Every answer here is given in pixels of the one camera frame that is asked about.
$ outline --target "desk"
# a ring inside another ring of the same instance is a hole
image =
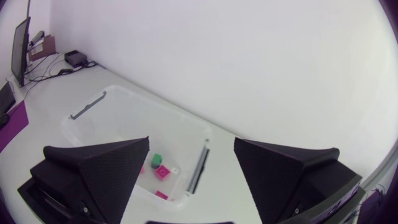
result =
[[[46,62],[50,63],[53,58],[55,56],[51,56]],[[46,62],[32,72],[30,77],[41,75],[48,65]],[[54,66],[52,74],[67,67],[60,62]],[[16,100],[21,101],[32,85],[34,83],[21,89],[16,88]],[[25,100],[29,125],[0,153],[0,186],[16,223],[40,223],[17,189],[31,177],[29,169],[44,159],[44,146],[72,147],[61,133],[61,120],[89,97],[109,85],[123,86],[164,106],[189,114],[100,66],[39,83],[31,89]],[[188,206],[180,212],[166,212],[142,199],[132,197],[124,212],[122,223],[145,223],[148,220],[177,223],[228,220],[238,224],[261,223],[249,187],[233,152],[235,135],[206,123],[213,130],[214,140],[210,143],[211,151],[205,171]]]

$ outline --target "plastic container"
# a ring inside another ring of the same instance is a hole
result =
[[[74,146],[89,146],[149,136],[150,151],[133,196],[166,210],[180,210],[194,192],[211,138],[201,121],[166,108],[120,86],[109,86],[62,121],[62,132]],[[154,154],[171,171],[165,180],[154,175]],[[155,195],[162,192],[167,200]]]

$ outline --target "container handle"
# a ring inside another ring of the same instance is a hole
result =
[[[191,194],[194,194],[195,191],[197,190],[198,184],[199,184],[199,180],[201,177],[201,174],[203,173],[203,171],[205,170],[205,164],[206,164],[206,160],[207,157],[209,155],[210,149],[208,149],[206,147],[206,145],[203,147],[203,150],[201,152],[201,156],[199,158],[199,162],[198,165],[195,169],[195,172],[193,173],[193,177],[191,179],[191,182],[188,186],[187,192],[190,192]]]
[[[86,111],[88,111],[90,108],[92,108],[95,104],[97,104],[98,102],[100,102],[101,100],[103,100],[106,96],[106,91],[104,91],[102,93],[102,96],[100,96],[98,99],[96,99],[94,102],[87,104],[79,113],[77,113],[75,116],[74,115],[70,115],[70,118],[72,120],[76,120],[78,119],[83,113],[85,113]]]

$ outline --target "magenta cube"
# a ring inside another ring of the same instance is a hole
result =
[[[163,181],[166,179],[166,177],[169,176],[170,171],[168,170],[168,168],[166,168],[166,166],[161,165],[155,170],[154,174],[159,180]]]
[[[163,194],[162,192],[160,192],[158,190],[155,192],[155,195],[158,197],[161,197],[164,200],[167,200],[169,198],[166,194]]]

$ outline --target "black foam pad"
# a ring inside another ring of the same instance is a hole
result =
[[[148,152],[148,137],[69,149],[44,148],[46,160],[80,174],[110,224],[120,223]]]
[[[309,150],[235,139],[234,151],[263,223],[276,223],[306,169],[337,160],[338,149]]]

